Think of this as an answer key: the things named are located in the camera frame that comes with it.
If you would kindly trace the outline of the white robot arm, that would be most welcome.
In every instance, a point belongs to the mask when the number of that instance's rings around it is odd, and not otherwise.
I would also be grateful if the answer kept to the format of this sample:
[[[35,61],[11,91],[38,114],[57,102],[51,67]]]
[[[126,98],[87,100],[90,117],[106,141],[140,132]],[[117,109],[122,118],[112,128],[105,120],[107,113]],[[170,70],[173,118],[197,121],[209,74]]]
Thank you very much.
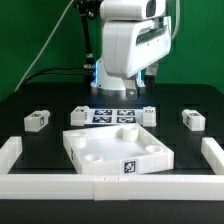
[[[154,83],[180,24],[180,0],[103,0],[102,53],[91,91],[135,99]]]

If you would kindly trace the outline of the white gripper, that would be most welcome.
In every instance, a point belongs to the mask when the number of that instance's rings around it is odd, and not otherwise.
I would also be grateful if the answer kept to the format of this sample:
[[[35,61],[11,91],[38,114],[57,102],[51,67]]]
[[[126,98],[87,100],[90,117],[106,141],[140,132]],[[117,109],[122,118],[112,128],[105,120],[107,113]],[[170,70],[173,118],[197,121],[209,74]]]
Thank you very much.
[[[145,85],[155,85],[158,64],[171,49],[171,19],[110,21],[102,30],[102,58],[109,76],[123,78],[126,97],[135,99],[137,88],[132,77],[146,68]]]

